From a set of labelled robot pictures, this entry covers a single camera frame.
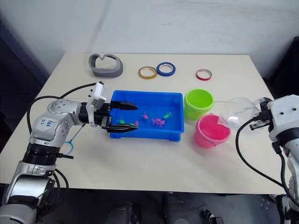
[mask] blue plastic tray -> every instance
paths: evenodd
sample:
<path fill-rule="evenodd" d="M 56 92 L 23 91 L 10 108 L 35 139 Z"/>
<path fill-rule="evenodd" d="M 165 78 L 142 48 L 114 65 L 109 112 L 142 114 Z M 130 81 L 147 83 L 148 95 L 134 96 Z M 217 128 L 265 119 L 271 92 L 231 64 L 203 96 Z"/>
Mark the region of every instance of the blue plastic tray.
<path fill-rule="evenodd" d="M 112 124 L 119 124 L 120 120 L 126 124 L 139 122 L 138 129 L 126 133 L 111 133 L 110 137 L 118 139 L 128 138 L 151 138 L 168 139 L 180 141 L 181 133 L 184 132 L 183 96 L 181 93 L 171 92 L 139 92 L 116 90 L 112 99 L 115 101 L 126 101 L 138 106 L 138 110 L 122 111 L 113 109 Z M 149 119 L 143 119 L 146 113 Z M 172 116 L 164 119 L 164 115 L 171 113 Z M 153 126 L 152 119 L 160 118 L 166 121 L 163 127 Z"/>

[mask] white wall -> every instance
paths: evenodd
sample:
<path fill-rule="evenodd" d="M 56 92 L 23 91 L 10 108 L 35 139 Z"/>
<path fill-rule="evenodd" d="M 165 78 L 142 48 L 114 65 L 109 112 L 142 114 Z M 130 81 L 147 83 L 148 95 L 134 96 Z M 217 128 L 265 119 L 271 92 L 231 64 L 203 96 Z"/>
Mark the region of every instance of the white wall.
<path fill-rule="evenodd" d="M 49 75 L 64 52 L 249 54 L 270 74 L 299 35 L 298 0 L 0 0 Z"/>

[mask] table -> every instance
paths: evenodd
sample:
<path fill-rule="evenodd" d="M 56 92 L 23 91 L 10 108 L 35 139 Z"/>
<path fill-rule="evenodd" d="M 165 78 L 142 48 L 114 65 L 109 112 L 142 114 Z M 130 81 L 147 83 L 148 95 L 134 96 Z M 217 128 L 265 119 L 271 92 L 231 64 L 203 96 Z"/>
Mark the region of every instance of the table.
<path fill-rule="evenodd" d="M 102 80 L 110 90 L 109 99 L 114 90 L 181 92 L 185 95 L 190 89 L 206 89 L 214 95 L 215 106 L 211 112 L 215 114 L 219 114 L 224 103 L 234 97 L 247 97 L 252 101 L 260 97 L 272 98 L 247 55 L 115 55 L 123 62 L 123 74 L 117 78 L 100 79 L 88 66 L 89 53 L 66 53 L 39 96 L 60 96 L 74 87 Z M 156 67 L 163 61 L 176 66 L 173 76 L 158 76 L 152 80 L 139 78 L 139 68 Z M 111 66 L 111 61 L 102 63 Z M 195 71 L 202 68 L 213 73 L 210 81 L 196 79 Z M 86 102 L 89 90 L 74 92 L 69 99 Z M 38 101 L 32 107 L 32 122 L 46 110 L 50 101 Z M 78 126 L 73 127 L 67 139 L 78 129 Z M 111 139 L 106 131 L 85 126 L 74 140 L 74 160 L 58 159 L 57 167 L 67 176 L 71 188 L 254 194 L 284 192 L 243 164 L 235 149 L 235 131 L 226 143 L 209 150 L 196 145 L 194 131 L 195 122 L 186 120 L 181 141 L 171 142 Z M 0 182 L 10 182 L 28 139 L 24 117 L 0 154 Z M 240 136 L 240 147 L 249 163 L 280 180 L 280 159 L 271 148 L 266 128 L 254 132 L 245 129 Z M 63 153 L 68 150 L 68 145 L 61 148 Z"/>

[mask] floor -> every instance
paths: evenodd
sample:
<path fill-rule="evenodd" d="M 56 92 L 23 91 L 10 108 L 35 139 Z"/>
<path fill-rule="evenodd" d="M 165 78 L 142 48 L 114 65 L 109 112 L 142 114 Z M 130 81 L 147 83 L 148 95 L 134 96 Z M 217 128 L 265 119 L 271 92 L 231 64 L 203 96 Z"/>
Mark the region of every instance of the floor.
<path fill-rule="evenodd" d="M 208 224 L 201 216 L 209 209 L 225 224 L 279 224 L 276 204 L 268 195 L 176 193 L 194 224 Z M 164 192 L 71 189 L 43 224 L 102 224 L 107 214 L 125 202 L 140 205 L 143 224 L 164 224 Z"/>

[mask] pink bucket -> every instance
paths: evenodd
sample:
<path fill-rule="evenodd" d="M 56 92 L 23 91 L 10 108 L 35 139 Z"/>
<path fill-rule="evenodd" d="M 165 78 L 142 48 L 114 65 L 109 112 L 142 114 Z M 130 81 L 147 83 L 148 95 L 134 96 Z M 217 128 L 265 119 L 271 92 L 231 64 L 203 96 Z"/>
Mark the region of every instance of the pink bucket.
<path fill-rule="evenodd" d="M 202 148 L 213 148 L 230 137 L 230 128 L 218 124 L 219 116 L 208 114 L 196 123 L 195 141 Z"/>

